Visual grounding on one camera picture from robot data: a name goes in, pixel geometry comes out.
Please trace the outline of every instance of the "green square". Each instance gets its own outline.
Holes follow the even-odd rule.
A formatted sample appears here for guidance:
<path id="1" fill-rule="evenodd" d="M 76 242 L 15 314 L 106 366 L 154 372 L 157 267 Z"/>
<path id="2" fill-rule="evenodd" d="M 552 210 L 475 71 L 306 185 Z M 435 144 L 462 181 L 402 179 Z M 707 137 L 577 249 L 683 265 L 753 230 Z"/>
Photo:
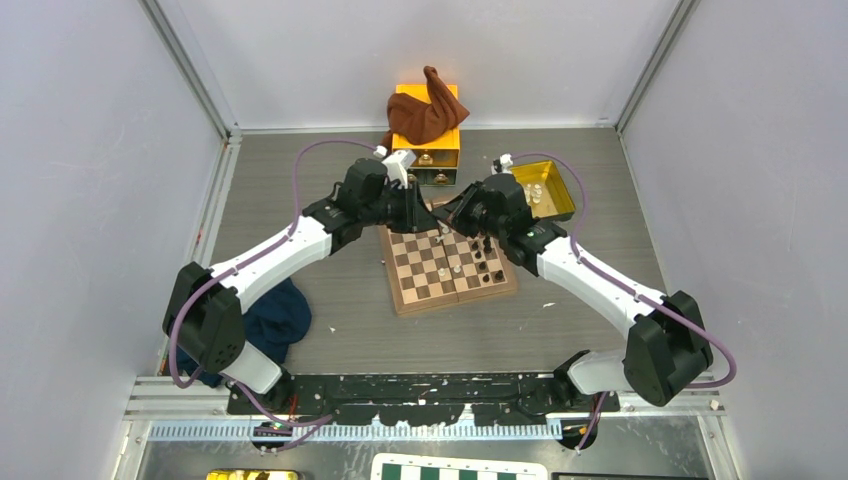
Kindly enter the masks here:
<path id="1" fill-rule="evenodd" d="M 383 464 L 383 480 L 400 480 L 400 465 Z"/>
<path id="2" fill-rule="evenodd" d="M 421 467 L 421 480 L 439 480 L 439 469 L 433 467 Z"/>

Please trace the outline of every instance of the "yellow box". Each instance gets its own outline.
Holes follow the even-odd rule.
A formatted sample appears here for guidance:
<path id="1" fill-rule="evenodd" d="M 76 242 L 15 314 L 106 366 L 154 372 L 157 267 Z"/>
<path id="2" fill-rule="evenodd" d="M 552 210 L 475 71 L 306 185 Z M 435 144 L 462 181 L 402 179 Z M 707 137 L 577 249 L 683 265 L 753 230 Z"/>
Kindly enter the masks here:
<path id="1" fill-rule="evenodd" d="M 454 97 L 459 98 L 456 85 L 448 85 Z M 397 93 L 406 93 L 423 102 L 430 103 L 427 85 L 401 84 L 395 88 Z M 413 169 L 455 169 L 459 167 L 459 127 L 448 130 L 441 137 L 422 145 L 409 142 L 403 135 L 392 135 L 392 150 L 411 149 L 418 156 L 412 164 Z"/>
<path id="2" fill-rule="evenodd" d="M 574 201 L 565 188 L 565 182 L 552 160 L 543 162 L 527 163 L 512 167 L 512 175 L 521 186 L 533 190 L 536 185 L 542 189 L 539 203 L 529 203 L 534 217 L 549 218 L 551 220 L 565 221 L 571 219 L 574 211 Z"/>

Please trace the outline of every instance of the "brown towel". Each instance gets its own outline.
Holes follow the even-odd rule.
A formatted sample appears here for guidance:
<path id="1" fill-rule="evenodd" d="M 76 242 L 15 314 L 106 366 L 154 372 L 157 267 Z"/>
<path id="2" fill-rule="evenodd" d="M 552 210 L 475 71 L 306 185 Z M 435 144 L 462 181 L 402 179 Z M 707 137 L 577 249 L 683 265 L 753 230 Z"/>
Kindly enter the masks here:
<path id="1" fill-rule="evenodd" d="M 381 145 L 391 150 L 392 133 L 399 133 L 411 143 L 421 145 L 432 142 L 459 125 L 468 116 L 468 110 L 453 96 L 433 67 L 424 67 L 430 103 L 422 102 L 406 93 L 389 97 L 389 131 Z"/>

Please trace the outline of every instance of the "dark blue fabric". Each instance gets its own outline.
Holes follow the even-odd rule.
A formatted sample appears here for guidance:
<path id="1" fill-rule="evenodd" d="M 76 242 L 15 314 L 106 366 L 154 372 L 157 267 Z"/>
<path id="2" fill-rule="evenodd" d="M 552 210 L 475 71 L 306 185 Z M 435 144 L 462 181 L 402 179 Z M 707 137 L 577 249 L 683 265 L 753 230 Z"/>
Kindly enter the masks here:
<path id="1" fill-rule="evenodd" d="M 306 297 L 290 278 L 262 295 L 244 314 L 247 341 L 277 363 L 286 360 L 289 345 L 306 336 L 311 324 L 312 311 Z M 178 349 L 177 366 L 180 371 L 191 373 L 197 368 L 197 362 Z M 216 387 L 221 383 L 221 376 L 204 372 L 198 380 Z"/>

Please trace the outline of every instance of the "green and white checkered board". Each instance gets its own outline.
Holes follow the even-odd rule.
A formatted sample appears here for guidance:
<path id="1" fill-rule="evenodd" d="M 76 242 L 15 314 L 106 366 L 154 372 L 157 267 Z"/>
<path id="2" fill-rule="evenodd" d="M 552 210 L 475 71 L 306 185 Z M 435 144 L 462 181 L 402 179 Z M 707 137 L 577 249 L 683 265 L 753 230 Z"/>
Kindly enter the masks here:
<path id="1" fill-rule="evenodd" d="M 371 464 L 371 480 L 547 480 L 538 463 L 419 457 L 381 453 Z"/>

